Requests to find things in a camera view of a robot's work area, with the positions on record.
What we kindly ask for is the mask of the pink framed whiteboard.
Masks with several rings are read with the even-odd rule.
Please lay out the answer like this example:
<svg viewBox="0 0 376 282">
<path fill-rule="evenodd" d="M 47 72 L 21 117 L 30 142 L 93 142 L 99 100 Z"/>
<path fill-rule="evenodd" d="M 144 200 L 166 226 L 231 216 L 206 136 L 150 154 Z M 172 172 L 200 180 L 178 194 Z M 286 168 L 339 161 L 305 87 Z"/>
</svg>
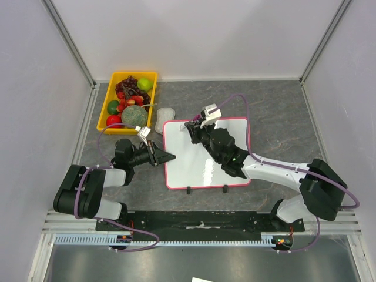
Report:
<svg viewBox="0 0 376 282">
<path fill-rule="evenodd" d="M 191 142 L 185 120 L 170 120 L 163 127 L 164 150 L 176 158 L 165 163 L 166 186 L 170 190 L 247 186 L 250 179 L 227 175 L 201 144 Z"/>
</svg>

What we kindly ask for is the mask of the white marker purple cap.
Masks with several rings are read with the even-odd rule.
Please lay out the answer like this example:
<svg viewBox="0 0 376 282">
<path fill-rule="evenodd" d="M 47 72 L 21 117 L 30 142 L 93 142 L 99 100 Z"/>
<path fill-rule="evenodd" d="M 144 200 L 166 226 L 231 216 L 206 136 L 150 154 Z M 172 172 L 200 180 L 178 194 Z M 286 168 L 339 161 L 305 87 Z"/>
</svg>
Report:
<svg viewBox="0 0 376 282">
<path fill-rule="evenodd" d="M 192 122 L 201 122 L 203 117 L 201 115 L 196 115 L 194 118 L 191 119 Z"/>
</svg>

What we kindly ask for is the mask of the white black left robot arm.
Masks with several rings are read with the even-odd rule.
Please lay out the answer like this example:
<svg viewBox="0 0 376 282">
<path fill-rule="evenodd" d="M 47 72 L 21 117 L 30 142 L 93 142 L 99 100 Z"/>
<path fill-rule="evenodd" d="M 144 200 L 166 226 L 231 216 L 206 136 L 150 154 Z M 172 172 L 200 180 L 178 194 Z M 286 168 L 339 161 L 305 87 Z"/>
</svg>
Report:
<svg viewBox="0 0 376 282">
<path fill-rule="evenodd" d="M 122 231 L 129 224 L 128 215 L 122 213 L 126 206 L 105 199 L 103 190 L 128 186 L 136 166 L 145 163 L 158 166 L 175 158 L 151 140 L 136 147 L 129 139 L 120 139 L 115 144 L 115 157 L 110 166 L 70 166 L 53 200 L 53 209 L 77 218 L 109 219 L 111 227 Z"/>
</svg>

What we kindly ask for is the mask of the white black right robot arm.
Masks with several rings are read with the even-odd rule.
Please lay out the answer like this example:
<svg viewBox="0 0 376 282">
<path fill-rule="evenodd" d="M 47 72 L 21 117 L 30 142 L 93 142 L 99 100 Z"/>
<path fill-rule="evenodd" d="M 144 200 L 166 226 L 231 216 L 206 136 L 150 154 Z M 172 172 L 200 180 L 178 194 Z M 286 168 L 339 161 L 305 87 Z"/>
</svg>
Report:
<svg viewBox="0 0 376 282">
<path fill-rule="evenodd" d="M 191 142 L 201 144 L 221 169 L 231 177 L 264 180 L 298 191 L 290 199 L 281 199 L 269 215 L 270 227 L 283 231 L 296 220 L 315 216 L 326 221 L 336 219 L 347 190 L 346 184 L 320 159 L 312 163 L 289 164 L 263 159 L 236 146 L 225 128 L 186 122 Z"/>
</svg>

